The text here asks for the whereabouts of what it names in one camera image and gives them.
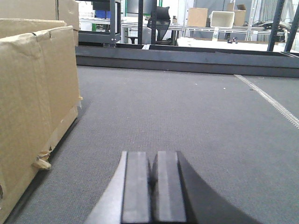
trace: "white desk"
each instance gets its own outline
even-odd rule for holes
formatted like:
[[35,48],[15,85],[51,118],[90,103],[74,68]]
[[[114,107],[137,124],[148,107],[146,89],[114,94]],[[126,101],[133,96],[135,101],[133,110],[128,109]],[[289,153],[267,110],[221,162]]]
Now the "white desk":
[[[213,49],[233,49],[233,50],[256,50],[256,51],[267,51],[267,44],[260,43],[227,43],[220,41],[202,41],[195,40],[193,38],[181,37],[178,40],[178,45],[180,47],[193,47],[193,48],[213,48]],[[275,52],[283,52],[285,50],[284,46],[275,45]]]

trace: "white wall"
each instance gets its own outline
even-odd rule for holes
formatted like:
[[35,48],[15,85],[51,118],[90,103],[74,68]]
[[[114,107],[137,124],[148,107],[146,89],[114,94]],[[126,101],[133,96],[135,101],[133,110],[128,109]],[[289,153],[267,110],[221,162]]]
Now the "white wall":
[[170,18],[175,15],[178,16],[178,0],[163,0],[163,7],[170,7],[169,8],[169,15]]

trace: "black office chair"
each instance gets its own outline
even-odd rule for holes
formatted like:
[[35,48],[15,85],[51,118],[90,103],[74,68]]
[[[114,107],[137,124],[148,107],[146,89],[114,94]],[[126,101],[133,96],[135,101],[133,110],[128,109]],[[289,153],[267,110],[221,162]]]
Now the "black office chair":
[[[169,7],[157,6],[157,41],[156,44],[171,45],[172,40],[163,40],[170,25]],[[148,27],[151,28],[152,18],[149,18]]]

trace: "cardboard box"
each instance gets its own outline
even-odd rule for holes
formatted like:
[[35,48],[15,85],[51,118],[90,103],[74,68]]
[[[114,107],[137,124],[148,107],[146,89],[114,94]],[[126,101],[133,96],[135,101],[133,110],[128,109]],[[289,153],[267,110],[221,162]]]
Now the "cardboard box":
[[0,0],[0,18],[62,20],[73,26],[78,38],[79,5],[75,0]]
[[57,20],[0,19],[0,38],[65,26]]
[[235,3],[227,4],[227,11],[235,13],[234,26],[243,26],[246,16],[246,7],[244,4],[237,5],[237,10],[235,8]]
[[207,8],[189,8],[188,23],[189,27],[206,27]]
[[72,27],[0,39],[0,224],[78,115]]

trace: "metal rack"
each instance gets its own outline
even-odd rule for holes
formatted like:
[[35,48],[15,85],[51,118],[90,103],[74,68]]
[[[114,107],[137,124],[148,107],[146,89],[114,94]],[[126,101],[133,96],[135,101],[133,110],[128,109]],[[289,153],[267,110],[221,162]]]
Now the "metal rack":
[[[208,28],[208,27],[185,27],[184,31],[184,37],[186,35],[186,31],[199,31],[199,32],[214,32],[215,28]],[[250,30],[247,29],[236,29],[236,28],[219,28],[218,32],[221,33],[236,33],[236,34],[247,34],[250,32],[250,34],[260,34],[260,35],[270,35],[271,30]],[[278,32],[277,35],[283,36],[285,35],[284,32]]]
[[116,44],[121,40],[121,0],[87,0],[102,3],[110,9],[111,19],[80,19],[82,22],[110,24],[110,32],[79,31],[80,42]]

